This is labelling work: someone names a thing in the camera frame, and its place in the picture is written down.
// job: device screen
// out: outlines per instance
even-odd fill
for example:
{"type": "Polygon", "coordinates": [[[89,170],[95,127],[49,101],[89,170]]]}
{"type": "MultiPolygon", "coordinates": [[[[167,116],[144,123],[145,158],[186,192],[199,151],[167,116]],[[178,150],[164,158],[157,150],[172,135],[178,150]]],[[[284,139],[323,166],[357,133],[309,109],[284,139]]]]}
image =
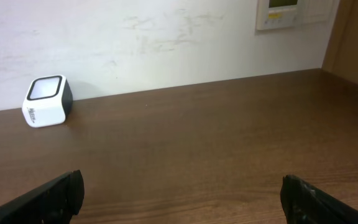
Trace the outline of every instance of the device screen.
{"type": "Polygon", "coordinates": [[[268,7],[282,7],[282,6],[295,6],[298,0],[270,0],[268,7]]]}

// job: small white box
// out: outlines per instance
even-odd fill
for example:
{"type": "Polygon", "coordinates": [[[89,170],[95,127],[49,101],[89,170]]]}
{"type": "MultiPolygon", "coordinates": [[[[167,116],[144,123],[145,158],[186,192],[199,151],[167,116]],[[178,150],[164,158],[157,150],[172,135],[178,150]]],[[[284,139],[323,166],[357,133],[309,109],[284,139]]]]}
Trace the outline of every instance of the small white box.
{"type": "Polygon", "coordinates": [[[61,124],[71,111],[73,95],[66,77],[42,77],[31,83],[23,102],[23,115],[33,128],[61,124]]]}

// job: wooden trim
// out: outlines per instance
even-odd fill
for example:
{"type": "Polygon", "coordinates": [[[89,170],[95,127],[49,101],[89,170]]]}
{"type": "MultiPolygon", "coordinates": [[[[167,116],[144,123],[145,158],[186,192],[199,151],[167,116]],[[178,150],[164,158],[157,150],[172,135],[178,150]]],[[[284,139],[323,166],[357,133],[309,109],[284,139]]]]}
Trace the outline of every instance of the wooden trim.
{"type": "Polygon", "coordinates": [[[333,72],[336,55],[342,43],[342,35],[346,29],[354,0],[341,0],[336,13],[335,23],[329,39],[322,69],[333,72]]]}

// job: wall-mounted control panel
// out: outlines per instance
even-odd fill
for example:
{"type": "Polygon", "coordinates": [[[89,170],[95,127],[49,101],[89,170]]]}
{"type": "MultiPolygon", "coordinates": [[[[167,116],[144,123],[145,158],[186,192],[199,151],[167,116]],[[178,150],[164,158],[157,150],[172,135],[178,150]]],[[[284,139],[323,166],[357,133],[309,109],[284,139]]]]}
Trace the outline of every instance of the wall-mounted control panel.
{"type": "Polygon", "coordinates": [[[296,26],[304,0],[259,0],[257,30],[296,26]]]}

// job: yellow label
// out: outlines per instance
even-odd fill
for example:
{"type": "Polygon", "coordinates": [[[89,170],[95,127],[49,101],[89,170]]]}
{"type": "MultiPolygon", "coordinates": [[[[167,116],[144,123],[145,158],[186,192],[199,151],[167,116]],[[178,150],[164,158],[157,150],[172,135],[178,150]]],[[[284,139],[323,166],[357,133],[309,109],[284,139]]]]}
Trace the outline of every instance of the yellow label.
{"type": "Polygon", "coordinates": [[[268,18],[269,18],[269,19],[279,19],[279,18],[281,18],[281,17],[283,17],[283,14],[282,14],[282,13],[270,13],[270,14],[268,15],[268,18]]]}

